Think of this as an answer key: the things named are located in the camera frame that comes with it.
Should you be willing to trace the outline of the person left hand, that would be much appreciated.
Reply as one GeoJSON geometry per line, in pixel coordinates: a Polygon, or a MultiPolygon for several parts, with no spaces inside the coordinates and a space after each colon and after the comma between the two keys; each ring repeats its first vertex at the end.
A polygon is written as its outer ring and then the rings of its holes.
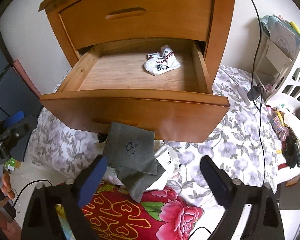
{"type": "Polygon", "coordinates": [[[0,191],[4,194],[4,198],[0,200],[0,208],[5,206],[9,200],[15,198],[14,191],[12,190],[12,185],[10,182],[10,175],[8,172],[4,172],[1,177],[2,187],[0,191]]]}

